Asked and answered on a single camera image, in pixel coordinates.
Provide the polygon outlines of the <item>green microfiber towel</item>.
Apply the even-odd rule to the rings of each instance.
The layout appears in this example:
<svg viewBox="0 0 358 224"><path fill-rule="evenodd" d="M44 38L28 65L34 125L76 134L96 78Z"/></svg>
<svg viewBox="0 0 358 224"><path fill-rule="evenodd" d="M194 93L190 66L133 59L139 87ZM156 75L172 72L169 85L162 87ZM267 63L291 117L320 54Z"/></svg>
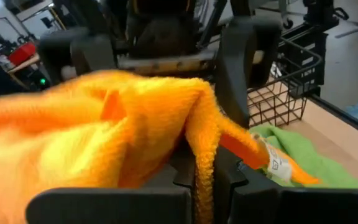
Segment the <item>green microfiber towel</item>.
<svg viewBox="0 0 358 224"><path fill-rule="evenodd" d="M350 175L340 163L318 153L312 142L304 136L269 124L254 126L252 134L258 134L273 147L290 156L309 175L321 183L308 187L358 189L358 179Z"/></svg>

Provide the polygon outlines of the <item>large orange microfiber towel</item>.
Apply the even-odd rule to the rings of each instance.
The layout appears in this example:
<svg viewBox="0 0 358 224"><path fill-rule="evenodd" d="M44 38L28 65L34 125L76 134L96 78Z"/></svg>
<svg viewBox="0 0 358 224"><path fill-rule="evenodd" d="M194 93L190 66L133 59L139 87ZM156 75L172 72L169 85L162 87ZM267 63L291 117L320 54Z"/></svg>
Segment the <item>large orange microfiber towel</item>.
<svg viewBox="0 0 358 224"><path fill-rule="evenodd" d="M29 224L28 203L57 187L139 187L185 138L195 157L197 224L211 224L220 144L254 169L317 184L291 157L227 116L200 78L142 77L105 70L40 93L0 96L0 224Z"/></svg>

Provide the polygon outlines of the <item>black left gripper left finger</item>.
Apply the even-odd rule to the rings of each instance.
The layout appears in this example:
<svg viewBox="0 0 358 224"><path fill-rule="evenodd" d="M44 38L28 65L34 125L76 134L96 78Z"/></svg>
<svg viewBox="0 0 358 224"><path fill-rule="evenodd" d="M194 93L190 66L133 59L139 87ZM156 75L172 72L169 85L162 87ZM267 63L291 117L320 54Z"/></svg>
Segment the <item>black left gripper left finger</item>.
<svg viewBox="0 0 358 224"><path fill-rule="evenodd" d="M136 189L58 188L34 197L28 224L193 224L195 157L178 146Z"/></svg>

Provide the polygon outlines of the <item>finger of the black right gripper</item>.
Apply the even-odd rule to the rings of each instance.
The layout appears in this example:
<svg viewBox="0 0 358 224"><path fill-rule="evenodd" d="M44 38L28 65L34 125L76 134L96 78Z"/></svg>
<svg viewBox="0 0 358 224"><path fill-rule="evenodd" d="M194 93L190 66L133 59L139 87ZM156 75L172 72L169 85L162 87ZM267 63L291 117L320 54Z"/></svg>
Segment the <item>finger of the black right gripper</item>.
<svg viewBox="0 0 358 224"><path fill-rule="evenodd" d="M106 34L92 34L85 27L60 30L39 40L39 57L52 83L63 81L62 68L71 65L78 75L117 68Z"/></svg>
<svg viewBox="0 0 358 224"><path fill-rule="evenodd" d="M282 33L280 22L263 17L233 17L223 30L217 56L215 94L225 114L249 127L247 91L269 79Z"/></svg>

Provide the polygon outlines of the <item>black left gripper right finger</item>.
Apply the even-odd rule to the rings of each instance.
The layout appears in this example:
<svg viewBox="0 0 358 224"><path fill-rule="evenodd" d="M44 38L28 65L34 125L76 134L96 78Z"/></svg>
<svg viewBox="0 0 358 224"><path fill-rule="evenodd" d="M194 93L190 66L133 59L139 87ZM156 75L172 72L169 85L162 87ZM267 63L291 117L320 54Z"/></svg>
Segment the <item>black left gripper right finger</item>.
<svg viewBox="0 0 358 224"><path fill-rule="evenodd" d="M218 148L214 224L358 224L358 189L282 187Z"/></svg>

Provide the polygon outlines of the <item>red plastic container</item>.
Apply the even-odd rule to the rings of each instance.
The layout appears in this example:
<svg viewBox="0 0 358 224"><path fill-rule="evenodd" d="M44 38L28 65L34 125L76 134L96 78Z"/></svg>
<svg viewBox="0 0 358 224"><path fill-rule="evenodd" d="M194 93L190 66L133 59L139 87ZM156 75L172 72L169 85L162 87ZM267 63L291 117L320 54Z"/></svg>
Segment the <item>red plastic container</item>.
<svg viewBox="0 0 358 224"><path fill-rule="evenodd" d="M30 59L35 53L35 45L32 42L27 42L16 48L7 58L13 65L18 66Z"/></svg>

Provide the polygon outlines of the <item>black aluminium table frame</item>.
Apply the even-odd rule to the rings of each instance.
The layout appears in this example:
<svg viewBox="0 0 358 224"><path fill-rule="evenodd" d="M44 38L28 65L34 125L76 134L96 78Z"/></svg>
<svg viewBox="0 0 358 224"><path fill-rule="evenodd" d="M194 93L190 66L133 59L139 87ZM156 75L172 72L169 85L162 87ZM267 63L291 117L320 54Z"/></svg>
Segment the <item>black aluminium table frame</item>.
<svg viewBox="0 0 358 224"><path fill-rule="evenodd" d="M334 106L333 104L329 103L326 100L321 99L320 97L316 95L310 95L309 100L311 100L313 103L317 104L322 109L326 110L327 112L331 113L335 117L339 118L341 121L349 124L353 128L358 130L358 119L349 115L345 111L341 110L337 106Z"/></svg>

